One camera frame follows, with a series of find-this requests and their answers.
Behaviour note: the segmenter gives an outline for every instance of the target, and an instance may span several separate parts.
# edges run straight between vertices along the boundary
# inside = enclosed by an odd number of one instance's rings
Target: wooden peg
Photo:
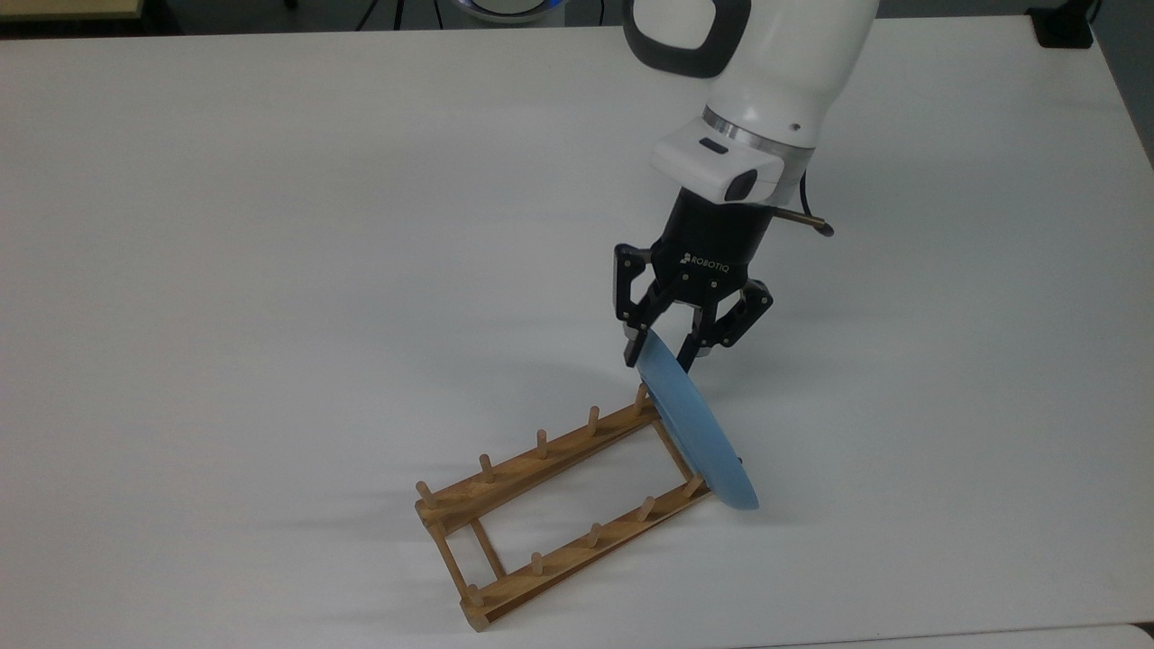
[[[601,538],[601,523],[593,523],[593,527],[589,529],[589,534],[585,535],[585,545],[589,547],[597,547],[597,542],[600,538]]]
[[[433,498],[433,492],[429,491],[429,486],[425,484],[425,480],[417,483],[417,493],[421,494],[421,500],[425,501],[426,507],[436,509],[436,498]]]
[[[481,591],[477,588],[475,583],[469,584],[465,591],[469,594],[469,600],[473,603],[473,606],[485,605],[485,597],[481,597]]]
[[[700,473],[695,475],[688,483],[685,483],[685,488],[681,490],[681,495],[683,498],[692,498],[704,482],[705,478],[703,478]]]
[[[634,400],[634,417],[642,413],[642,408],[645,406],[645,397],[649,395],[649,386],[642,383],[637,386],[637,398]]]
[[[637,510],[638,523],[644,523],[645,519],[649,519],[650,512],[653,510],[653,505],[655,503],[657,500],[654,500],[652,495],[645,497],[645,502],[642,502],[642,508]]]
[[[496,477],[493,475],[493,463],[489,462],[489,454],[481,454],[481,480],[492,483]]]

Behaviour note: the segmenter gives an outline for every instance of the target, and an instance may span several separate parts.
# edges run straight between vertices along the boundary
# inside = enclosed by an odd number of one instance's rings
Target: cable
[[[797,192],[801,194],[801,210],[805,212],[805,216],[814,216],[814,212],[809,211],[809,197],[805,195],[805,176],[809,174],[809,170],[805,170],[801,174],[801,182],[797,184]]]
[[[360,31],[361,28],[365,27],[365,23],[368,22],[368,16],[373,13],[373,9],[376,8],[376,2],[377,0],[373,0],[372,2],[368,3],[368,9],[365,10],[365,15],[361,16],[361,22],[357,23],[357,29],[354,29],[353,31]]]

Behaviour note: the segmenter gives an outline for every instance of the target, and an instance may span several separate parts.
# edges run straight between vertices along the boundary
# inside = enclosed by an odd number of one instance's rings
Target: black stand
[[[1034,35],[1042,47],[1056,50],[1089,50],[1094,35],[1086,22],[1086,12],[1094,0],[1070,0],[1057,9],[1028,9],[1034,21]]]

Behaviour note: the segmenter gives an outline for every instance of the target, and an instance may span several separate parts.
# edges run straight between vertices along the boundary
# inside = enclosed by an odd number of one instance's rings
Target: plate
[[[645,337],[637,371],[689,468],[705,478],[721,502],[734,509],[757,509],[757,492],[733,446],[697,386],[653,331]]]

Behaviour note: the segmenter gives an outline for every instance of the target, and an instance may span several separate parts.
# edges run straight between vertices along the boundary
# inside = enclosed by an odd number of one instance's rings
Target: wooden frame
[[[657,498],[645,498],[636,509],[608,523],[593,523],[587,534],[552,552],[534,552],[529,564],[507,572],[480,517],[646,426],[657,431],[685,484]],[[605,417],[593,406],[584,426],[552,441],[547,440],[545,431],[538,431],[537,447],[532,450],[497,465],[489,462],[488,455],[481,455],[480,463],[481,472],[437,492],[430,491],[424,482],[417,483],[421,498],[415,503],[417,513],[441,551],[441,558],[460,594],[460,609],[477,631],[484,631],[525,602],[710,493],[702,477],[690,472],[669,439],[657,409],[646,397],[644,385],[637,389],[631,405]],[[488,585],[466,583],[449,550],[448,536],[465,527],[472,528],[493,568],[495,581]]]
[[[144,0],[3,0],[3,21],[132,20],[141,16]]]

